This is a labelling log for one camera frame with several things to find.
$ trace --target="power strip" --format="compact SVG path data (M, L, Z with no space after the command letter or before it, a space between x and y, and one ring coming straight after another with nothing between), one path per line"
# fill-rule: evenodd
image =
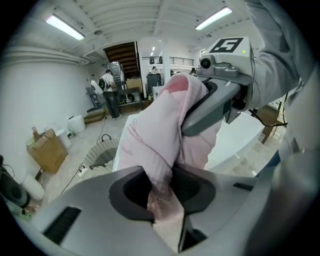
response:
M79 177L80 178L83 177L88 170L89 170L89 168L79 169L79 173L78 173Z

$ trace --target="backpack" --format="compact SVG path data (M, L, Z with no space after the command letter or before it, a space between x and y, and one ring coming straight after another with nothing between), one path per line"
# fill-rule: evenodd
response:
M100 86L100 88L102 89L102 91L105 90L106 82L105 82L105 80L104 80L103 78L100 78L100 79L99 79L98 85Z

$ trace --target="camera lens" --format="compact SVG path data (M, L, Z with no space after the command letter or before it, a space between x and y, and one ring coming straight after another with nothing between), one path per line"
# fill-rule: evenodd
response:
M204 58L203 60L201 60L200 64L201 64L201 67L203 67L204 69L208 69L211 66L211 62L207 58Z

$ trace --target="railing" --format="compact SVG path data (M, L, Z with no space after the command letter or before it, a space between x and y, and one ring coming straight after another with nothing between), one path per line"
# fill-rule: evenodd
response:
M149 60L150 57L142 57L143 60ZM186 65L186 66L193 66L194 60L191 58L179 58L179 57L169 57L170 64L177 64L177 65ZM154 64L161 64L159 62L159 56L154 57Z

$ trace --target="dark pants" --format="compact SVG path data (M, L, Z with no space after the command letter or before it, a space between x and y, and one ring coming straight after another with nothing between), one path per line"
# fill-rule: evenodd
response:
M113 91L105 91L103 93L105 98L106 107L112 118L118 118L120 116L117 97Z
M279 151L277 150L273 157L271 157L270 161L265 165L264 168L268 168L268 167L275 167L280 163L280 156L279 156ZM256 175L256 177L259 177L259 175L261 174L261 172L264 171L264 168Z

